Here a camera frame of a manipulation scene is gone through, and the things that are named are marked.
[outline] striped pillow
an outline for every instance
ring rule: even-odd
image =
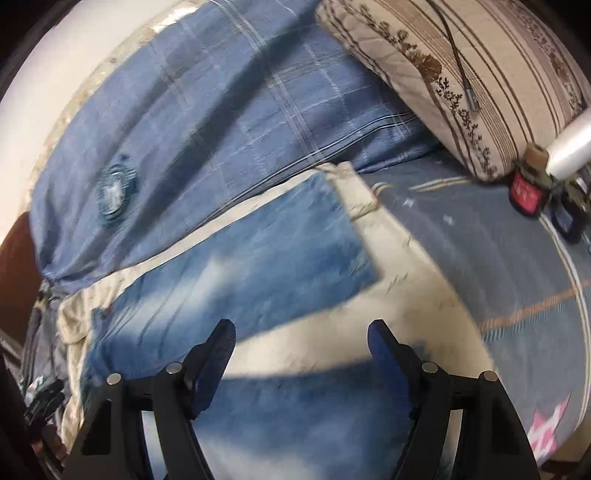
[[[484,181],[528,142],[549,145],[591,98],[564,45],[514,0],[323,0],[317,17]]]

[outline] bed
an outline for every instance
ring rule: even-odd
[[[383,478],[410,427],[366,348],[383,318],[449,372],[495,370],[541,463],[589,401],[589,253],[472,179],[316,3],[182,2],[79,92],[28,205],[46,283],[23,393],[67,381],[71,447],[94,386],[228,317],[236,353],[195,424],[214,475]]]

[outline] beige fabric trim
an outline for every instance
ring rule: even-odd
[[[43,144],[41,154],[37,158],[35,166],[31,171],[29,186],[21,198],[18,209],[19,215],[30,210],[31,196],[33,195],[33,190],[35,189],[39,175],[41,175],[51,153],[60,141],[60,138],[66,131],[68,125],[70,125],[72,119],[82,108],[82,105],[85,104],[93,93],[98,90],[102,83],[119,66],[123,65],[123,63],[137,50],[152,40],[156,34],[186,15],[194,13],[206,2],[207,0],[183,0],[175,6],[159,13],[149,23],[135,30],[123,43],[114,49],[114,51],[111,52],[111,55],[104,59],[103,62],[98,65],[96,70],[82,83],[82,85],[80,85],[76,93],[72,96],[70,102],[61,112],[60,117],[56,120],[53,129]]]
[[[267,377],[322,371],[369,359],[366,331],[383,318],[401,342],[421,344],[447,371],[476,377],[493,369],[480,332],[452,286],[412,235],[384,208],[349,163],[302,173],[212,220],[160,255],[114,273],[62,303],[58,328],[68,348],[72,399],[61,431],[71,447],[82,424],[80,370],[90,344],[90,315],[107,308],[147,271],[180,255],[226,225],[323,171],[380,271],[381,280],[333,309],[315,312],[239,342],[225,377]],[[454,449],[459,416],[450,421]]]

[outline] bottle cap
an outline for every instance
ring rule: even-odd
[[[537,171],[546,170],[549,158],[548,151],[535,143],[528,143],[523,154],[525,163]]]
[[[564,190],[566,195],[569,196],[571,202],[573,202],[579,209],[584,213],[591,213],[591,199],[581,189],[575,180],[567,181],[564,184]]]

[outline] blue plaid fabric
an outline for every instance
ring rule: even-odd
[[[400,98],[317,25],[315,0],[211,0],[132,55],[74,117],[35,188],[45,278],[68,292],[168,248],[319,163],[361,172],[437,145]],[[100,212],[124,155],[135,193]]]

